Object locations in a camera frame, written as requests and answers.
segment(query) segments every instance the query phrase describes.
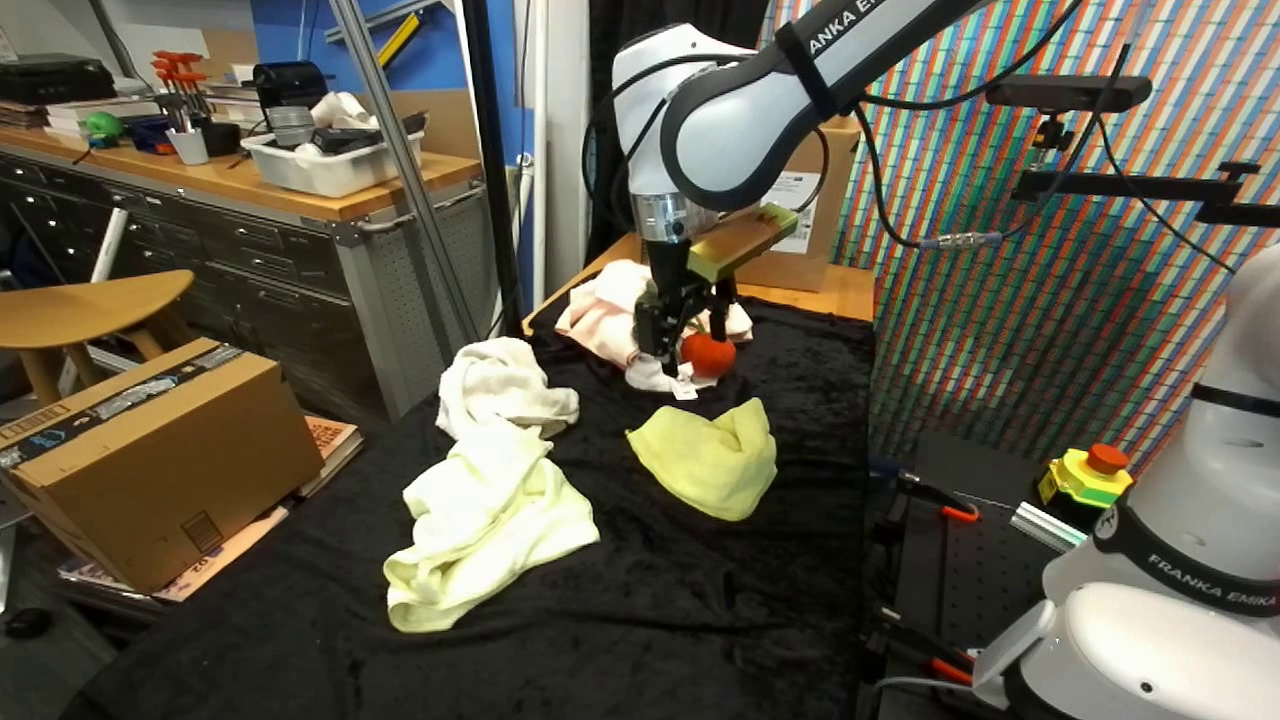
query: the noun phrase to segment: workbench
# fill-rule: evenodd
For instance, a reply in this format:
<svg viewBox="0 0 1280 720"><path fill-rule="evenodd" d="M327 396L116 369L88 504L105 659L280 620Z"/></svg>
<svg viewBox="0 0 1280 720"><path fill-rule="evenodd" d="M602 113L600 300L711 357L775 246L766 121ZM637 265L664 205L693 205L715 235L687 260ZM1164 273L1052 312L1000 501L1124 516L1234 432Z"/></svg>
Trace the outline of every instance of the workbench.
<svg viewBox="0 0 1280 720"><path fill-rule="evenodd" d="M668 495L622 432L651 396L575 352L538 357L579 396L550 464L596 510L600 539L482 599L454 629L389 629L389 552L410 538L398 493L450 441L415 416L280 533L147 629L65 720L229 715L857 715L872 329L752 306L738 372L775 436L775 479L738 519Z"/></svg>
<svg viewBox="0 0 1280 720"><path fill-rule="evenodd" d="M438 347L482 338L497 306L478 161L422 151L419 170L442 242L422 250L429 281L396 180L327 200L267 188L246 156L188 170L0 127L0 218L35 242L48 281L88 281L113 210L126 214L116 277L193 267L195 331L275 357L316 413L385 424L434 388Z"/></svg>

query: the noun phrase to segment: brown cardboard box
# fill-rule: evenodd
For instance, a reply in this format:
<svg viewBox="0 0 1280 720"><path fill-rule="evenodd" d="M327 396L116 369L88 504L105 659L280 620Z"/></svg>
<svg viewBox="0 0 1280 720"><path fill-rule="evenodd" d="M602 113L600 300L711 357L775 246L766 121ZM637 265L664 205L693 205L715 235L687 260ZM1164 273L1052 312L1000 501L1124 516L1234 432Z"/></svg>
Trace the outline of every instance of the brown cardboard box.
<svg viewBox="0 0 1280 720"><path fill-rule="evenodd" d="M193 342L0 430L0 467L6 452L6 475L41 524L140 593L162 587L321 473L275 362L237 352L193 372L215 347ZM121 391L140 388L155 396L121 413Z"/></svg>
<svg viewBox="0 0 1280 720"><path fill-rule="evenodd" d="M828 121L828 180L813 200L813 224L808 224L808 246L791 250L791 242L780 242L775 254L763 254L735 267L735 281L743 283L763 283L763 287L797 287L797 293L818 293L825 273L830 265L830 242L838 232L838 205L848 188L848 163L857 147L857 121ZM825 147L814 137L808 137L789 173L818 173L825 170Z"/></svg>

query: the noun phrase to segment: stool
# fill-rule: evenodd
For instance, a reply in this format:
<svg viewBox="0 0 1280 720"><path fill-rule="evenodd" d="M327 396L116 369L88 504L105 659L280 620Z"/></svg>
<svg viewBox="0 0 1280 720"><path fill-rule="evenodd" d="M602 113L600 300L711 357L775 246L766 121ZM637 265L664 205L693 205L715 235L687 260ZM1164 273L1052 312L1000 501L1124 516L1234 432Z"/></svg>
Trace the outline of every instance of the stool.
<svg viewBox="0 0 1280 720"><path fill-rule="evenodd" d="M17 352L41 405L60 402L60 369L70 362L77 388L97 384L88 342L121 338L145 362L185 342L172 306L193 287L193 273L147 273L105 283L52 283L0 293L0 347Z"/></svg>

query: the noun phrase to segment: black fabric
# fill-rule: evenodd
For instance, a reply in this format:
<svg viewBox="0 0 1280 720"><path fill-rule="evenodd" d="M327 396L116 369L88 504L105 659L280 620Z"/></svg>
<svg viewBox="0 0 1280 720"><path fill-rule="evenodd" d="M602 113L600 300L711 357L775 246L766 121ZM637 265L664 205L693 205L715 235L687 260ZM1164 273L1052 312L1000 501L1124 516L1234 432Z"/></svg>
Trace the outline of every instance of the black fabric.
<svg viewBox="0 0 1280 720"><path fill-rule="evenodd" d="M398 490L447 449L429 432L415 452L398 424L68 715L851 715L872 338L780 307L752 317L743 388L780 441L752 519L720 524L659 493L622 444L656 405L549 352L550 384L579 388L582 407L550 457L590 501L600 546L524 573L442 636L396 636L380 560L407 546Z"/></svg>

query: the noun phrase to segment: crumpled cloth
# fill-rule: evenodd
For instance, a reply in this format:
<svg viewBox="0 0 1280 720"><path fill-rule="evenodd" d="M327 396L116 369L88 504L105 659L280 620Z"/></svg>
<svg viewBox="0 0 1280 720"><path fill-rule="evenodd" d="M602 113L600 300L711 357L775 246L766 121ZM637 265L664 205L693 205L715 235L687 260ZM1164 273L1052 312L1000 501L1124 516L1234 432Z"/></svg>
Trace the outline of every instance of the crumpled cloth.
<svg viewBox="0 0 1280 720"><path fill-rule="evenodd" d="M775 441L757 396L715 421L659 407L629 444L673 495L715 519L748 519L775 479Z"/></svg>
<svg viewBox="0 0 1280 720"><path fill-rule="evenodd" d="M575 424L575 391L549 388L524 342L459 347L434 424L454 444L402 490L410 546L385 560L398 633L442 633L519 573L600 539L545 441Z"/></svg>
<svg viewBox="0 0 1280 720"><path fill-rule="evenodd" d="M569 293L569 307L557 321L557 331L586 347L590 357L615 363L637 391L673 391L693 402L711 379L693 372L668 375L656 357L637 346L637 306L651 283L651 267L637 260L611 260L590 281ZM711 331L707 312L693 317L687 331ZM752 317L738 306L725 312L728 342L752 342Z"/></svg>

